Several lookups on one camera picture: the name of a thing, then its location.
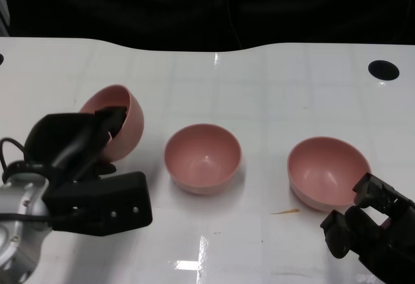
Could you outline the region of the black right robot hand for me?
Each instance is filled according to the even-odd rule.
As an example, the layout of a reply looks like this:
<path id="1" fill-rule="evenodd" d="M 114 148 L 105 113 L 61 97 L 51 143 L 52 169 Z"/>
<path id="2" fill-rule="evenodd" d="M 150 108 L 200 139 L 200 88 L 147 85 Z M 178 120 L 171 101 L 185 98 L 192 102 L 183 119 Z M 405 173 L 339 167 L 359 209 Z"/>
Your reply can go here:
<path id="1" fill-rule="evenodd" d="M 414 202 L 367 172 L 354 186 L 354 205 L 321 223 L 331 254 L 350 251 L 384 283 L 414 283 Z"/>

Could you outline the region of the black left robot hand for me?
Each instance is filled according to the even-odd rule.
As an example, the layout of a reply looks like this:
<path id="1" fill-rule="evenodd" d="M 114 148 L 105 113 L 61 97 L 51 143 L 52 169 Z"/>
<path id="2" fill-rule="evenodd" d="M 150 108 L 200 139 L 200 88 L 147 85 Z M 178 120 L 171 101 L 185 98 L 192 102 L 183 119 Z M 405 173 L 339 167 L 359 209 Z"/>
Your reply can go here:
<path id="1" fill-rule="evenodd" d="M 25 142 L 25 159 L 42 165 L 50 186 L 76 181 L 121 130 L 127 108 L 110 106 L 93 113 L 55 113 L 39 120 Z"/>

